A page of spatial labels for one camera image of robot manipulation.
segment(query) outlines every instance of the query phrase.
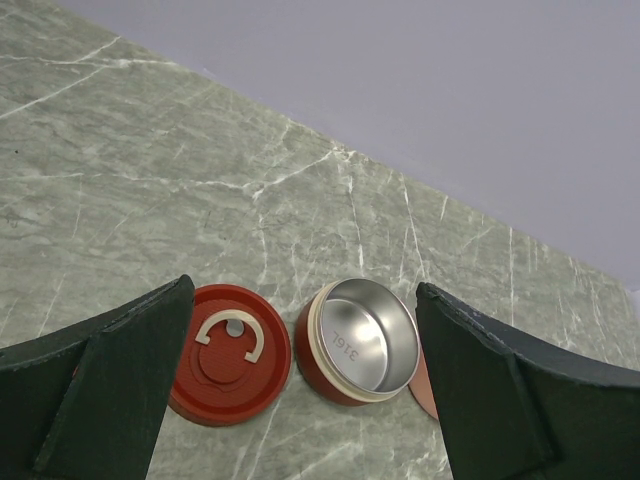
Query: gray wall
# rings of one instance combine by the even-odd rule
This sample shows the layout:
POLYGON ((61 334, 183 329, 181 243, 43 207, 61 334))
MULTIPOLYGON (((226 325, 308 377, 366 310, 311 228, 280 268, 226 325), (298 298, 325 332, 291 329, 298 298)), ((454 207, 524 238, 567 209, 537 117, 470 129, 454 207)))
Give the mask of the gray wall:
POLYGON ((640 2, 59 0, 640 289, 640 2))

